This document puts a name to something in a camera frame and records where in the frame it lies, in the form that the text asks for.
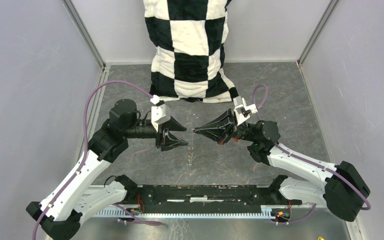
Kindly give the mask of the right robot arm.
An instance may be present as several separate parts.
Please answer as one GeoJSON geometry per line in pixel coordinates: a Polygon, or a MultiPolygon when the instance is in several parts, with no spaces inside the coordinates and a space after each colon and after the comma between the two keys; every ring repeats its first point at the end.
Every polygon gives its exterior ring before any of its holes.
{"type": "Polygon", "coordinates": [[[333,215],[347,222],[353,222],[360,211],[372,208],[368,200],[371,191],[353,164],[326,162],[292,150],[279,142],[281,135],[274,121],[248,123],[230,108],[192,132],[219,145],[230,140],[248,141],[251,144],[247,150],[255,162],[301,177],[301,180],[279,177],[278,185],[268,191],[269,199],[275,204],[286,200],[313,203],[327,207],[333,215]]]}

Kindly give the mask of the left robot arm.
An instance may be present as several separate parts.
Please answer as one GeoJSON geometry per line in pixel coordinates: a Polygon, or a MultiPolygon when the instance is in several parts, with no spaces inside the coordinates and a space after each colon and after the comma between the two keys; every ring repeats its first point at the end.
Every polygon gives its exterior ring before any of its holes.
{"type": "Polygon", "coordinates": [[[117,101],[69,174],[49,196],[31,202],[26,211],[52,239],[71,239],[98,212],[121,201],[131,204],[136,200],[136,184],[124,175],[83,197],[96,177],[128,148],[129,139],[154,139],[158,149],[169,151],[188,145],[173,135],[184,131],[186,127],[171,116],[170,108],[161,100],[152,106],[150,116],[145,117],[133,100],[117,101]]]}

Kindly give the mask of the large metal keyring plate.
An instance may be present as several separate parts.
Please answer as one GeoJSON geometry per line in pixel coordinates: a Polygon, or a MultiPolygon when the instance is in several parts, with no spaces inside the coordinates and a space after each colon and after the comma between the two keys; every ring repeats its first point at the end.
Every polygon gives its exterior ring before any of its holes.
{"type": "Polygon", "coordinates": [[[194,161],[194,133],[193,133],[193,130],[190,130],[190,141],[189,141],[189,145],[188,145],[187,162],[189,159],[192,160],[192,165],[193,165],[193,161],[194,161]]]}

